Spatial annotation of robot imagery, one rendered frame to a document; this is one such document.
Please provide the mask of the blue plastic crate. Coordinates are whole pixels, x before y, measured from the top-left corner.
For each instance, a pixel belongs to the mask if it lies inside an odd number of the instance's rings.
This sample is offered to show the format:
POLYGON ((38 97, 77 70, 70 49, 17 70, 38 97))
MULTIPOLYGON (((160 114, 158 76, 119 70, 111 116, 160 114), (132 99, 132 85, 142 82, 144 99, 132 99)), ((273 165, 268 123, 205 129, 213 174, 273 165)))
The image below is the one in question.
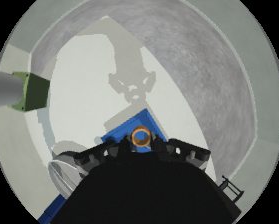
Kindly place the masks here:
MULTIPOLYGON (((163 141, 167 142, 166 138, 162 134, 161 130, 157 126, 156 122, 152 118, 147 108, 139 112, 138 114, 136 114, 135 116, 133 116, 132 118, 124 122, 123 124, 119 125, 115 129, 111 130, 104 136, 102 136, 101 140, 103 141, 103 143, 109 140, 114 140, 115 143, 119 143, 120 140, 122 140, 125 135, 128 135, 128 133, 132 133, 134 128, 140 125, 147 127, 150 132, 154 132, 154 134, 159 135, 159 137, 162 138, 163 141)), ((138 140, 144 140, 147 137, 147 135, 148 134, 145 131, 138 131, 137 133, 135 133, 135 137, 138 140)), ((138 152, 142 152, 142 153, 151 151, 151 149, 147 148, 146 146, 138 147, 133 144, 133 147, 135 147, 138 150, 138 152)))

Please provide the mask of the grey round turntable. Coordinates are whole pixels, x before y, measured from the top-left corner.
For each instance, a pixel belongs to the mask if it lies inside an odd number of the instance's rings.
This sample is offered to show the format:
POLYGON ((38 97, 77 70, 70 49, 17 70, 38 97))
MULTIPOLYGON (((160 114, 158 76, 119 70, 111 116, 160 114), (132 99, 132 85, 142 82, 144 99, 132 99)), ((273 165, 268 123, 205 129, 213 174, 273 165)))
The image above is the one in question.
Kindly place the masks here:
POLYGON ((69 198, 71 193, 83 179, 79 176, 79 172, 73 158, 73 155, 77 153, 79 152, 62 152, 48 163, 47 169, 49 177, 56 189, 65 199, 69 198))

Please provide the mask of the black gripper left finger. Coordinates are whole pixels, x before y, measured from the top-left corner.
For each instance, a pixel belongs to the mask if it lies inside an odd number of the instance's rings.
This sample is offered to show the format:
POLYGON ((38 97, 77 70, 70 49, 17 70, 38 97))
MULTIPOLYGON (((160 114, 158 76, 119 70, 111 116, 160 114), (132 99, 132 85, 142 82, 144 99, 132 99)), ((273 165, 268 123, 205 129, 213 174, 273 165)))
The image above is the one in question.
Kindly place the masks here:
POLYGON ((109 140, 90 149, 77 153, 73 156, 73 158, 80 177, 84 178, 89 174, 89 171, 93 167, 105 163, 115 157, 117 165, 123 163, 132 163, 132 148, 132 133, 128 133, 128 135, 125 135, 124 138, 120 140, 120 144, 115 143, 113 140, 109 140), (108 155, 104 156, 104 152, 106 150, 108 155))

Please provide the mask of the bronze bushing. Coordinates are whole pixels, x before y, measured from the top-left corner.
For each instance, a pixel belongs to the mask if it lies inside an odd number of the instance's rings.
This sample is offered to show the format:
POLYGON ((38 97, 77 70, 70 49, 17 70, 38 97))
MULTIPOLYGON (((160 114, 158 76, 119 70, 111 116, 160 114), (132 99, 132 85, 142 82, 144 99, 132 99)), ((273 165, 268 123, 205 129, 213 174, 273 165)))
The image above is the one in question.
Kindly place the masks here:
POLYGON ((134 143, 134 145, 136 145, 138 147, 145 147, 150 143, 150 141, 151 141, 151 134, 147 127, 140 125, 140 126, 137 126, 134 128, 133 133, 132 133, 132 142, 134 143), (147 132, 148 133, 147 137, 144 140, 138 140, 134 135, 138 131, 147 132))

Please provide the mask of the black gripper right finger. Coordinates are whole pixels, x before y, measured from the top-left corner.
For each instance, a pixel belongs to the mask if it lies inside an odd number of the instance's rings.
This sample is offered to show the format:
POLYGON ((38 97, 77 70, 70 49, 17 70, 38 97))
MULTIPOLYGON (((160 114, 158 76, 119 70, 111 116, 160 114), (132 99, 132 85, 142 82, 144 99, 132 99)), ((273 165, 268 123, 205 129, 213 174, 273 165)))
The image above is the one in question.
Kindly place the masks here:
POLYGON ((183 161, 193 163, 196 167, 199 167, 205 172, 209 157, 210 150, 186 143, 184 141, 171 138, 168 142, 163 141, 159 135, 150 132, 151 151, 154 151, 154 161, 169 161, 170 156, 179 158, 183 161), (176 152, 176 148, 180 149, 180 155, 176 152), (170 153, 170 154, 169 154, 170 153))

